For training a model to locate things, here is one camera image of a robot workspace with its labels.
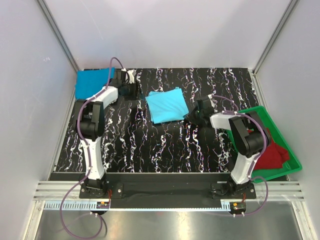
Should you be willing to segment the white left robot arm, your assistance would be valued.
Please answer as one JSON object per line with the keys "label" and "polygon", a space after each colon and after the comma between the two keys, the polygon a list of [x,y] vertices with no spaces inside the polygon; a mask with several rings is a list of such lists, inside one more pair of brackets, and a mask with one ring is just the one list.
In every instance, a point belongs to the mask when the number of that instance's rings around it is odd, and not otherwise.
{"label": "white left robot arm", "polygon": [[118,97],[133,101],[140,99],[141,94],[138,82],[122,83],[118,86],[104,86],[93,96],[75,101],[73,122],[84,150],[87,179],[99,181],[105,175],[101,155],[105,108],[115,103]]}

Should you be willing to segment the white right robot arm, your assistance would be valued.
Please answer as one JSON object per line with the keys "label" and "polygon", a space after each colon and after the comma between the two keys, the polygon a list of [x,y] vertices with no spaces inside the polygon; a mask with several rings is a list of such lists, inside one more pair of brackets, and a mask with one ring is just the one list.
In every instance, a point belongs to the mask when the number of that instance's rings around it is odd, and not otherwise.
{"label": "white right robot arm", "polygon": [[214,113],[213,108],[195,108],[184,118],[199,127],[211,127],[231,132],[238,152],[231,179],[236,185],[252,180],[252,172],[261,155],[271,143],[271,136],[256,111],[240,113],[223,110]]}

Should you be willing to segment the light blue t shirt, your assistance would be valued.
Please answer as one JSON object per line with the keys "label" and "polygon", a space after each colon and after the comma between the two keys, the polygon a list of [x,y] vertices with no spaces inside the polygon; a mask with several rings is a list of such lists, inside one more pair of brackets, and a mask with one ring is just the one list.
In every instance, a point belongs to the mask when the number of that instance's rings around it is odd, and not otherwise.
{"label": "light blue t shirt", "polygon": [[179,87],[165,92],[151,91],[145,100],[154,124],[181,121],[189,113],[183,91]]}

